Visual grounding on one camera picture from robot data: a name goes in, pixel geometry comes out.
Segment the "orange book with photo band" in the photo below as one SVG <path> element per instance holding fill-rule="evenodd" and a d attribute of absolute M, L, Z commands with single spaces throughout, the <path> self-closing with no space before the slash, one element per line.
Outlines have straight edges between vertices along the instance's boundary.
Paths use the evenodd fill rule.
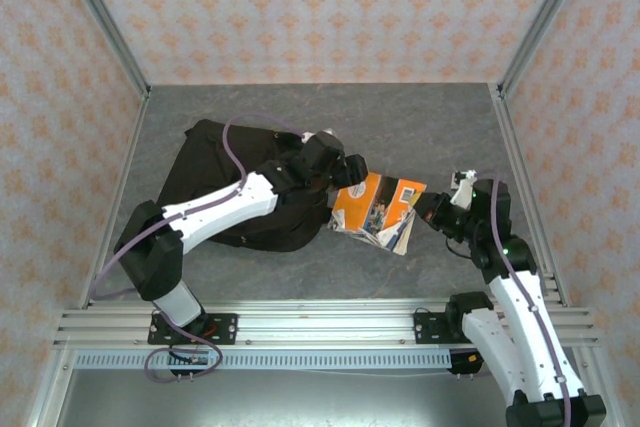
<path fill-rule="evenodd" d="M 404 256 L 415 218 L 410 200 L 426 190 L 421 182 L 370 173 L 338 192 L 329 228 Z"/>

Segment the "black backpack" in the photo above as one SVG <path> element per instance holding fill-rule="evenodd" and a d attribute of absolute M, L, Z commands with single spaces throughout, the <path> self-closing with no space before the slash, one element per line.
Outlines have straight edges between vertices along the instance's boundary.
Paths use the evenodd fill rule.
<path fill-rule="evenodd" d="M 157 203 L 183 203 L 224 188 L 239 181 L 242 171 L 252 172 L 268 160 L 298 151 L 312 134 L 200 120 L 186 131 Z M 266 252 L 299 250 L 327 223 L 330 193 L 242 222 L 206 241 Z"/>

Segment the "black electronics box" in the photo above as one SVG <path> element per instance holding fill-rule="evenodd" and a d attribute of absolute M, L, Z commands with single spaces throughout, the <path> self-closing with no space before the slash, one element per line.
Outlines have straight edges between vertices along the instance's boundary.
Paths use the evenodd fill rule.
<path fill-rule="evenodd" d="M 450 351 L 451 367 L 448 371 L 455 376 L 474 376 L 484 364 L 484 359 L 476 349 Z"/>

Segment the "small circuit board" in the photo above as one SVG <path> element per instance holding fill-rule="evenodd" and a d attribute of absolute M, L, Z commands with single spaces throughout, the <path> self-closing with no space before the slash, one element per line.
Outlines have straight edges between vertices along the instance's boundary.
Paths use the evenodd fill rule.
<path fill-rule="evenodd" d="M 171 366 L 196 366 L 198 368 L 206 368 L 209 366 L 209 356 L 206 353 L 196 354 L 194 352 L 183 353 L 170 351 L 168 355 L 168 364 Z"/>

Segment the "metal sheet panel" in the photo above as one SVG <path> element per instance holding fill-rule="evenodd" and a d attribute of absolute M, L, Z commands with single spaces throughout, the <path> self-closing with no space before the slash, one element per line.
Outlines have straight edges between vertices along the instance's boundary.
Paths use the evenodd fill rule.
<path fill-rule="evenodd" d="M 221 370 L 164 385 L 84 370 L 57 427 L 507 427 L 505 407 L 487 374 Z"/>

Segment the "aluminium table side rail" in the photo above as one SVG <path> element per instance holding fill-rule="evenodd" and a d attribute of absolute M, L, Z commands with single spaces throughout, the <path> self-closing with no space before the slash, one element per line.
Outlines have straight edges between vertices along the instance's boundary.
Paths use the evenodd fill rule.
<path fill-rule="evenodd" d="M 135 118 L 135 122 L 131 130 L 131 134 L 129 136 L 127 147 L 124 152 L 124 157 L 121 162 L 121 168 L 116 178 L 115 191 L 111 199 L 108 215 L 104 221 L 102 237 L 94 253 L 94 257 L 89 268 L 88 277 L 84 283 L 82 293 L 79 298 L 78 307 L 80 309 L 86 309 L 89 305 L 94 282 L 98 275 L 101 273 L 103 266 L 109 257 L 109 243 L 113 234 L 117 214 L 121 204 L 137 142 L 144 123 L 144 117 L 149 104 L 150 96 L 151 90 L 148 90 L 144 93 L 137 116 Z"/>
<path fill-rule="evenodd" d="M 568 307 L 569 303 L 563 287 L 562 275 L 557 271 L 554 254 L 544 230 L 506 99 L 497 84 L 489 84 L 488 89 L 519 191 L 538 266 L 546 277 L 554 281 L 552 296 L 557 298 L 556 302 L 562 307 Z"/>

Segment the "aluminium base rail beam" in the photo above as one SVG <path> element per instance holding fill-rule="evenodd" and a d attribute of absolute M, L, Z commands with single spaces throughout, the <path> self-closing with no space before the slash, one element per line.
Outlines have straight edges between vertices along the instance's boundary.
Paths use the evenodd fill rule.
<path fill-rule="evenodd" d="M 415 344 L 413 314 L 444 309 L 440 299 L 229 301 L 206 307 L 239 316 L 237 349 L 407 349 Z M 147 345 L 152 308 L 140 302 L 98 303 L 62 314 L 54 344 L 67 348 Z"/>

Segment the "aluminium frame leg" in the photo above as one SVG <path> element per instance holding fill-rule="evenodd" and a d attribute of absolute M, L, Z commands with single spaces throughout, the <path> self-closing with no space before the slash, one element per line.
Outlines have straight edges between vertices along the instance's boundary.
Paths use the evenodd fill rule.
<path fill-rule="evenodd" d="M 56 427 L 70 385 L 76 351 L 54 349 L 36 392 L 27 427 Z"/>
<path fill-rule="evenodd" d="M 591 395 L 600 395 L 606 407 L 606 416 L 601 427 L 617 427 L 615 412 L 611 406 L 607 384 L 605 382 L 601 349 L 594 347 L 574 347 L 573 354 L 579 377 L 585 386 L 586 392 Z"/>

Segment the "aluminium frame post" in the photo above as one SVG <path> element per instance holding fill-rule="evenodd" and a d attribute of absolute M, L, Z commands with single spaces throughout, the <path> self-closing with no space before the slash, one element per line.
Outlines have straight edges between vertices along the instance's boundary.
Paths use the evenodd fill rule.
<path fill-rule="evenodd" d="M 506 99 L 516 87 L 563 2 L 564 0 L 543 0 L 506 73 L 497 84 L 497 91 L 502 99 Z"/>
<path fill-rule="evenodd" d="M 102 33 L 106 37 L 128 79 L 143 98 L 149 95 L 151 85 L 118 27 L 105 0 L 84 0 Z"/>

